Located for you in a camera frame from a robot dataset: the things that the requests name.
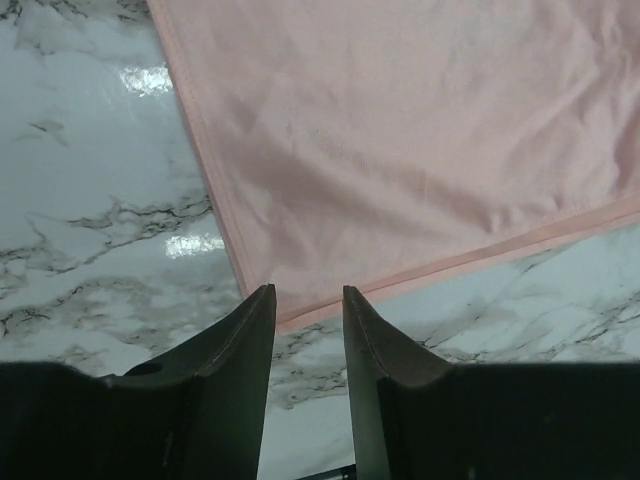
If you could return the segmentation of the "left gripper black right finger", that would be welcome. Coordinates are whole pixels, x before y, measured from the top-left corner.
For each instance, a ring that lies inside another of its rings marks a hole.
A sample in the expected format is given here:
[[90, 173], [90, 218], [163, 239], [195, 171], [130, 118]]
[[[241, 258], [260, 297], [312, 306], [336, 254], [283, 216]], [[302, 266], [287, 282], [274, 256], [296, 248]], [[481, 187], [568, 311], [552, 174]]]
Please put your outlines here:
[[635, 479], [637, 363], [451, 363], [343, 290], [361, 479]]

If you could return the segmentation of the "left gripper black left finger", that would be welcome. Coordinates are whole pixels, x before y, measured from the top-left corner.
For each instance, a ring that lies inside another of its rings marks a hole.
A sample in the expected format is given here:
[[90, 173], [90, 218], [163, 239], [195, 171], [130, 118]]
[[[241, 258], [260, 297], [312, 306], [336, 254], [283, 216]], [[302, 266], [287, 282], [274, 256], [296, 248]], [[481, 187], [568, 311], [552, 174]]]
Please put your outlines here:
[[62, 363], [1, 366], [5, 479], [253, 479], [276, 291], [122, 375]]

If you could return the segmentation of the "pink cloth napkin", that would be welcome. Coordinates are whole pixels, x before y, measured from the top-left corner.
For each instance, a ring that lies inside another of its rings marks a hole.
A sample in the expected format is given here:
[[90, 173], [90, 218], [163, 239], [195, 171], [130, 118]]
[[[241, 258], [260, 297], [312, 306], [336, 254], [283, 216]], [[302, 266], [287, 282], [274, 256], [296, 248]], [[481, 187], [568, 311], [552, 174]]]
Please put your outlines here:
[[635, 1], [153, 1], [277, 329], [639, 218]]

